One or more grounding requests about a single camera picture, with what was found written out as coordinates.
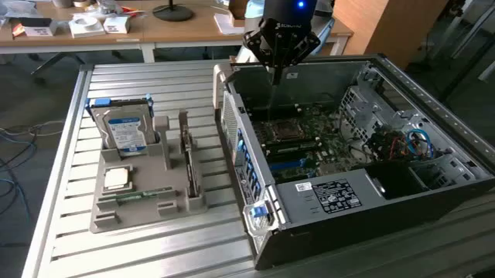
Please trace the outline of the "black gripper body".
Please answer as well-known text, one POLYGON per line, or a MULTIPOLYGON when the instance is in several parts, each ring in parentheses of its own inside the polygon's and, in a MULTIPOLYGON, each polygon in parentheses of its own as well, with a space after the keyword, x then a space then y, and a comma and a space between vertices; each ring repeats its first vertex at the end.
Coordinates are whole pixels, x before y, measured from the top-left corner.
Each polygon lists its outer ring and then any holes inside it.
POLYGON ((260 32, 264 36, 296 34, 306 36, 311 32, 311 19, 316 9, 315 0, 267 0, 264 1, 260 32))

